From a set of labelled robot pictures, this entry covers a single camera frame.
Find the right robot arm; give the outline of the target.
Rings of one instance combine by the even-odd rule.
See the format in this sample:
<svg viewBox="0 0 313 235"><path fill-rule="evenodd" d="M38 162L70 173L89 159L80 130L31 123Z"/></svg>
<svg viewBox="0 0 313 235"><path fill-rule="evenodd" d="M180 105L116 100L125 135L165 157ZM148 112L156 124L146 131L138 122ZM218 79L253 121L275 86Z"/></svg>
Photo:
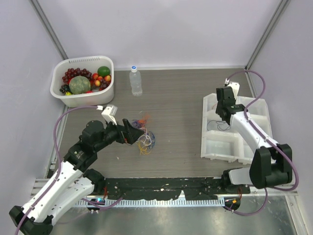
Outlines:
<svg viewBox="0 0 313 235"><path fill-rule="evenodd" d="M275 188L292 182L292 149L279 144L266 134L248 113L243 104L236 104L231 86L216 89L216 114L236 130L254 153L250 167L225 170L221 188L233 193L239 185L252 185L257 189Z"/></svg>

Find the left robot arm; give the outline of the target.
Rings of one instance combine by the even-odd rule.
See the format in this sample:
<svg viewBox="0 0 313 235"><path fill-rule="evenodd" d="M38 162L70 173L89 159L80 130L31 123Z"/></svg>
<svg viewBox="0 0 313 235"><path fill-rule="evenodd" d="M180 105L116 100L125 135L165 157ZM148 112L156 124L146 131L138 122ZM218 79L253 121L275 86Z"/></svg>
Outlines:
<svg viewBox="0 0 313 235"><path fill-rule="evenodd" d="M89 194L100 195L105 188L105 177L90 168L97 160L97 153L113 142L133 144L143 134L143 130L132 127L127 119L123 119L123 125L90 121L45 186L23 206L10 210L16 234L48 235L78 200Z"/></svg>

